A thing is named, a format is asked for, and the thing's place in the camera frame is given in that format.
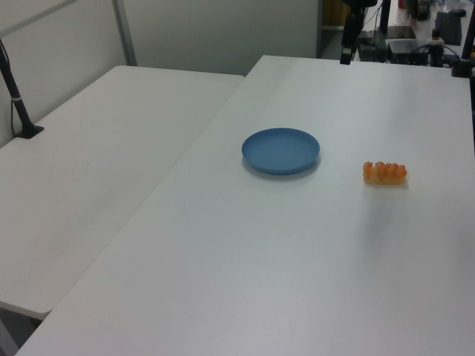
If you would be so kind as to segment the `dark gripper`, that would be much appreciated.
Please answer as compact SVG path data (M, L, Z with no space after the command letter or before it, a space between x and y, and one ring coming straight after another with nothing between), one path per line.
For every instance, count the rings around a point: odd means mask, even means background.
M358 37L361 34L366 16L365 7L373 7L377 0L341 0L344 4L350 6L345 24L343 36L341 39L341 58L342 65L349 65L354 60L358 47Z

